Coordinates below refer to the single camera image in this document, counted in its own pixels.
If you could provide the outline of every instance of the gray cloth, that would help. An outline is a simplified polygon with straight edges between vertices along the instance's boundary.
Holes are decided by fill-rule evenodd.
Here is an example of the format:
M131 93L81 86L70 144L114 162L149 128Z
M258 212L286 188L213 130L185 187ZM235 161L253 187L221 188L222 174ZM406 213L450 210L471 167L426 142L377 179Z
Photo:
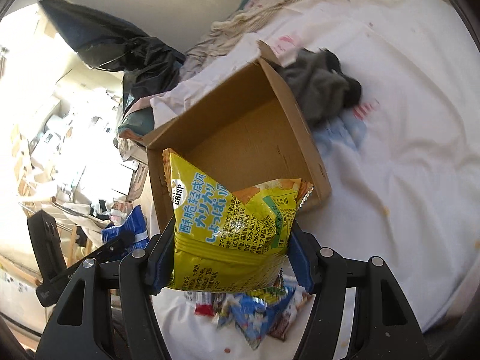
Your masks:
M289 85L311 128L360 100L360 84L342 74L340 62L328 50L301 49L294 63L275 70Z

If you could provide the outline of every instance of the cardboard box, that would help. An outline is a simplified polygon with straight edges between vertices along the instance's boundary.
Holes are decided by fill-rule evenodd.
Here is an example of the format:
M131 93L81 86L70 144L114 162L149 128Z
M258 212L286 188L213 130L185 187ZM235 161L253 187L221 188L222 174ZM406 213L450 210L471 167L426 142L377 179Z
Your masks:
M331 192L325 167L285 81L261 57L228 78L185 113L147 137L148 168L160 229L173 215L162 152L172 148L229 191L268 180L303 178L315 185L305 209Z

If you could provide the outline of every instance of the white bedsheet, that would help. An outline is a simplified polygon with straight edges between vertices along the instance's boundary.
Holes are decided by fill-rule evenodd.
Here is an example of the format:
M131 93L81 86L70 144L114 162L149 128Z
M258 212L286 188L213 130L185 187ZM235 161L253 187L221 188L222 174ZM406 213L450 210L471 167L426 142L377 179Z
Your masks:
M333 193L297 219L344 257L382 256L426 330L445 313L480 244L480 54L461 19L441 0L304 0L177 93L189 104L200 98L229 67L255 58L258 38L283 63L298 47L326 47L362 84L361 106L313 131ZM152 105L188 108L178 100ZM337 359L346 353L353 296L348 291ZM232 326L217 332L194 316L181 292L164 289L153 303L174 360L291 359L311 308L285 343L267 337L252 351Z

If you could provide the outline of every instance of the yellow snack bag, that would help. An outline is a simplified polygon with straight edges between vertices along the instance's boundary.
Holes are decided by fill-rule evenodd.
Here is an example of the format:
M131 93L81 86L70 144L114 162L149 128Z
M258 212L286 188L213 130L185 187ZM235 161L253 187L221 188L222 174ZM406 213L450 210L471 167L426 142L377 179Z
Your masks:
M169 287L246 292L272 286L295 213L313 185L278 179L232 194L173 150L163 157L176 221Z

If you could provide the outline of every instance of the crumpled clothing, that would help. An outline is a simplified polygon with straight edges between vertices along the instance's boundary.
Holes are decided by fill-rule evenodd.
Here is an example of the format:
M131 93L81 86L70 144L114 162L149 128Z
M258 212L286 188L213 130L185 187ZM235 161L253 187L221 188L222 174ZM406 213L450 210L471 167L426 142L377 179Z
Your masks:
M210 33L186 52L187 58L180 68L180 81L187 80L219 56L225 56L248 32L263 28L283 7L300 0L250 0L245 10L238 10L225 21L214 21Z
M295 62L274 68L289 85L310 128L360 102L362 86L342 73L337 56L326 49L301 49Z

